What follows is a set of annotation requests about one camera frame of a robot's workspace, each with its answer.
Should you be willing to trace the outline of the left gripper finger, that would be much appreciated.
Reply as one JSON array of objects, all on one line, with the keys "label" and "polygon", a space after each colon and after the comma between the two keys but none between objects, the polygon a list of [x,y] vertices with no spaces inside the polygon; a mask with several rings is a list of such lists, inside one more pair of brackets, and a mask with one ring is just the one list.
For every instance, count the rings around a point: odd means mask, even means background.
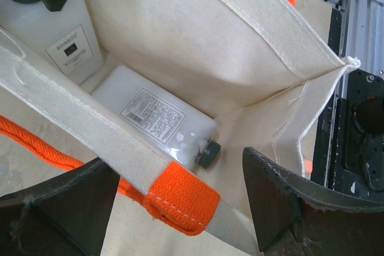
[{"label": "left gripper finger", "polygon": [[1,197],[1,255],[100,255],[120,176],[96,158]]},{"label": "left gripper finger", "polygon": [[242,168],[265,255],[383,255],[383,204],[318,185],[246,147]]}]

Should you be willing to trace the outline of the white square bottle black cap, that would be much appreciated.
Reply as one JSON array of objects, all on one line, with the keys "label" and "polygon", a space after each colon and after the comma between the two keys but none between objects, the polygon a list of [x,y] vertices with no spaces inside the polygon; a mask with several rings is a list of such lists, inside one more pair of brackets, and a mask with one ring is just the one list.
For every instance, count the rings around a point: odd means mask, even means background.
[{"label": "white square bottle black cap", "polygon": [[103,66],[85,0],[50,12],[42,0],[1,0],[1,27],[81,85]]}]

